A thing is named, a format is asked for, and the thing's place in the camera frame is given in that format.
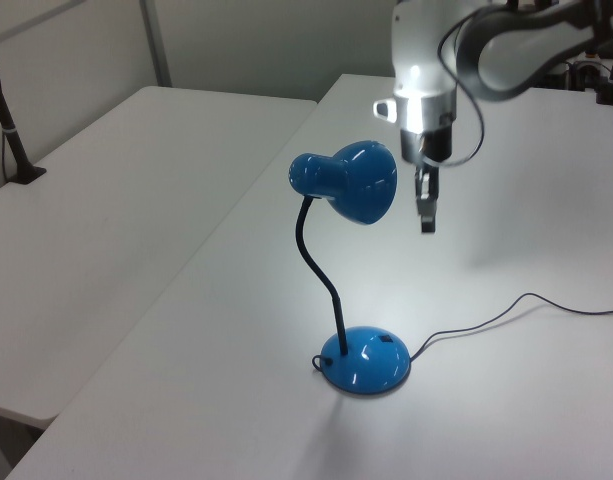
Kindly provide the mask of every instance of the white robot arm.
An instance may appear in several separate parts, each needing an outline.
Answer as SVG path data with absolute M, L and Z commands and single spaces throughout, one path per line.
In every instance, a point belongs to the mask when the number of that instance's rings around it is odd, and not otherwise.
M 531 13 L 483 0 L 399 0 L 394 94 L 376 102 L 374 113 L 399 127 L 402 158 L 416 167 L 422 232 L 435 231 L 438 167 L 452 154 L 455 79 L 471 96 L 507 100 L 554 65 L 611 38 L 613 0 L 573 0 Z M 444 42 L 451 73 L 438 56 Z

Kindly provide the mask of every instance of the blue desk lamp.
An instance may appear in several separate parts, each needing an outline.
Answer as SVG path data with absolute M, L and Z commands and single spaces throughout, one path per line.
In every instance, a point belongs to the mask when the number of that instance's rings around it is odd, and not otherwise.
M 304 195 L 297 219 L 297 247 L 308 266 L 324 283 L 333 300 L 337 334 L 324 344 L 313 366 L 337 388 L 358 395 L 387 392 L 400 385 L 410 371 L 404 343 L 376 327 L 344 327 L 337 290 L 312 259 L 304 244 L 304 222 L 315 198 L 325 198 L 342 216 L 370 225 L 390 208 L 397 188 L 397 167 L 388 149 L 363 141 L 342 148 L 333 157 L 303 154 L 288 174 L 292 187 Z

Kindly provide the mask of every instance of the table surface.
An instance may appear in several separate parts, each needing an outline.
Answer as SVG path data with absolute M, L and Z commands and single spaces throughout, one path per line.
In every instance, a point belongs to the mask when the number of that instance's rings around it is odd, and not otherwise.
M 11 480 L 613 479 L 613 317 L 528 300 L 497 328 L 433 344 L 376 398 L 313 370 L 334 321 L 295 246 L 288 167 L 366 138 L 398 151 L 371 116 L 391 88 L 335 84 Z M 457 153 L 477 133 L 459 102 Z M 419 234 L 401 162 L 373 226 L 315 202 L 306 242 L 347 326 L 386 328 L 414 351 L 528 290 L 613 308 L 613 108 L 543 90 L 482 107 L 486 142 L 442 172 L 434 236 Z
M 47 426 L 312 112 L 148 87 L 0 190 L 0 415 Z

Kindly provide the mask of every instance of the round lamp base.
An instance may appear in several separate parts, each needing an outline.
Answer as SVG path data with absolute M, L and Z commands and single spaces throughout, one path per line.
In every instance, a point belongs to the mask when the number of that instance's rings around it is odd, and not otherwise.
M 399 338 L 375 327 L 346 330 L 348 355 L 341 355 L 337 335 L 322 348 L 321 372 L 337 388 L 357 395 L 376 395 L 408 377 L 410 355 Z

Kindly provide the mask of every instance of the lamp shade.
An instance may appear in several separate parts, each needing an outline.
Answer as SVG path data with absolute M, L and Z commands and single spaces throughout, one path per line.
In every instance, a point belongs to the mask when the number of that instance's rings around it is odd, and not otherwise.
M 366 225 L 384 216 L 397 189 L 395 159 L 374 141 L 353 143 L 332 157 L 300 155 L 288 178 L 297 193 L 325 198 L 342 216 Z

